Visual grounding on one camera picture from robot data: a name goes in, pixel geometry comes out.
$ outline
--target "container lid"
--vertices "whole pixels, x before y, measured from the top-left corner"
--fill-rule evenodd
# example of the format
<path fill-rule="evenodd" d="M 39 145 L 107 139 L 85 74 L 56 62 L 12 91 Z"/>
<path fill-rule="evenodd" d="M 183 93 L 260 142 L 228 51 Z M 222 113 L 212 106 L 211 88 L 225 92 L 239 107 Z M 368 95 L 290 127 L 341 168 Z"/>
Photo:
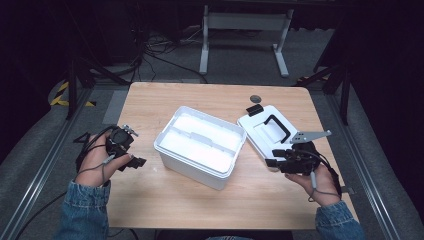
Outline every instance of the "container lid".
<path fill-rule="evenodd" d="M 274 157 L 274 149 L 291 149 L 290 140 L 298 132 L 296 128 L 274 106 L 257 104 L 247 109 L 249 114 L 237 123 L 247 132 L 247 137 L 262 158 L 284 160 Z"/>
<path fill-rule="evenodd" d="M 246 131 L 233 123 L 182 106 L 155 140 L 156 150 L 218 177 L 234 168 Z"/>

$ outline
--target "person's left hand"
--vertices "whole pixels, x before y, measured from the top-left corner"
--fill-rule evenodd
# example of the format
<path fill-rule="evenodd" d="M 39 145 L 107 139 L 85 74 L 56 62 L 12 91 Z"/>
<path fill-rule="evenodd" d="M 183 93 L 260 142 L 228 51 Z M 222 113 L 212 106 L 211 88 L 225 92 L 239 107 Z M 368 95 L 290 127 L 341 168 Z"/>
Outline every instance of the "person's left hand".
<path fill-rule="evenodd" d="M 118 170 L 121 166 L 127 164 L 134 157 L 132 154 L 125 154 L 119 158 L 112 159 L 106 165 L 101 166 L 100 164 L 102 164 L 102 162 L 109 157 L 108 153 L 106 152 L 105 146 L 106 137 L 109 134 L 110 133 L 105 133 L 101 135 L 96 140 L 96 142 L 94 142 L 90 146 L 91 150 L 88 152 L 87 156 L 85 156 L 81 164 L 79 173 L 75 178 L 75 183 L 91 187 L 99 187 L 104 182 L 107 182 L 116 170 Z"/>

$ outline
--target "person's right hand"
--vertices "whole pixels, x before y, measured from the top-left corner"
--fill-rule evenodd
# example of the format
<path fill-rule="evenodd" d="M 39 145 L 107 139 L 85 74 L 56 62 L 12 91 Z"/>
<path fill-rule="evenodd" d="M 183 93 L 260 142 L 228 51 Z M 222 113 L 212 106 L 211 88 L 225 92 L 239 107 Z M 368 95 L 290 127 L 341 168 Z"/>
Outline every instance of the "person's right hand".
<path fill-rule="evenodd" d="M 318 190 L 319 192 L 313 191 L 310 176 L 302 176 L 298 174 L 288 173 L 286 173 L 285 176 L 287 179 L 302 186 L 305 189 L 306 193 L 322 207 L 335 204 L 340 201 L 340 197 L 337 195 L 337 190 L 334 186 L 331 173 L 328 171 L 327 167 L 322 164 L 320 164 L 317 169 L 315 169 L 315 178 L 317 183 L 316 190 Z"/>

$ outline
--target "hand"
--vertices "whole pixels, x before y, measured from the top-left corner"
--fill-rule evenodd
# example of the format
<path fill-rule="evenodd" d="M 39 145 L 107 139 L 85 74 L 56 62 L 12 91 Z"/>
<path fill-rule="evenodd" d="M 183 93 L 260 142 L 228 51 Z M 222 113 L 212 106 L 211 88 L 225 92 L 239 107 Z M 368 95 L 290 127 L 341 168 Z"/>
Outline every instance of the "hand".
<path fill-rule="evenodd" d="M 306 193 L 322 207 L 338 203 L 340 201 L 340 197 L 337 195 L 337 190 L 334 186 L 331 173 L 328 171 L 327 167 L 322 164 L 320 164 L 317 169 L 315 169 L 315 177 L 317 182 L 316 190 L 318 191 L 313 191 L 310 176 L 288 173 L 286 173 L 285 176 L 287 179 L 302 186 Z"/>
<path fill-rule="evenodd" d="M 85 156 L 81 164 L 79 173 L 75 178 L 75 183 L 91 187 L 99 187 L 103 183 L 107 182 L 116 170 L 127 164 L 134 157 L 132 154 L 125 154 L 119 158 L 112 159 L 109 163 L 102 166 L 102 162 L 109 157 L 105 146 L 106 138 L 109 134 L 110 133 L 105 133 L 101 135 L 96 142 L 90 146 L 91 150 L 88 152 L 87 156 Z"/>

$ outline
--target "metal rail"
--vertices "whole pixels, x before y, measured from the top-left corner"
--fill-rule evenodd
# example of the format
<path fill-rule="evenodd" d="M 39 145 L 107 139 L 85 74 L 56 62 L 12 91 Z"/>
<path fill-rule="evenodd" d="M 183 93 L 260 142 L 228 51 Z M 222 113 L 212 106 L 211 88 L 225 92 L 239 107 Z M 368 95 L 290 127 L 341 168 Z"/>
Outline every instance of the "metal rail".
<path fill-rule="evenodd" d="M 347 144 L 350 148 L 350 151 L 353 155 L 353 162 L 358 173 L 359 179 L 364 186 L 365 192 L 370 201 L 371 207 L 374 210 L 375 216 L 380 224 L 380 227 L 383 231 L 383 234 L 386 239 L 400 239 L 399 234 L 396 230 L 396 227 L 393 224 L 392 219 L 384 205 L 383 199 L 374 184 L 374 181 L 371 177 L 371 174 L 368 171 L 368 168 L 365 164 L 365 161 L 359 151 L 358 146 L 355 143 L 352 132 L 348 126 L 345 126 L 342 123 L 342 119 L 339 115 L 339 106 L 334 95 L 327 95 L 327 101 L 330 105 L 334 117 L 337 119 L 339 128 L 343 134 L 343 137 L 346 139 Z"/>
<path fill-rule="evenodd" d="M 44 184 L 46 183 L 47 178 L 49 177 L 57 161 L 58 155 L 60 154 L 63 148 L 64 140 L 66 139 L 70 130 L 72 129 L 72 126 L 78 119 L 78 116 L 81 113 L 84 104 L 88 101 L 91 92 L 92 89 L 83 89 L 81 91 L 81 95 L 79 96 L 78 101 L 78 107 L 75 113 L 73 114 L 71 119 L 65 121 L 65 123 L 63 124 L 58 136 L 56 137 L 52 147 L 50 148 L 49 153 L 44 159 L 44 162 L 40 166 L 31 184 L 28 186 L 24 197 L 19 203 L 19 206 L 15 210 L 15 213 L 13 214 L 12 218 L 4 229 L 0 237 L 1 240 L 14 240 L 17 237 L 18 232 L 23 226 L 25 219 L 28 217 L 32 207 L 34 206 L 35 201 L 38 198 L 38 195 L 43 189 Z"/>

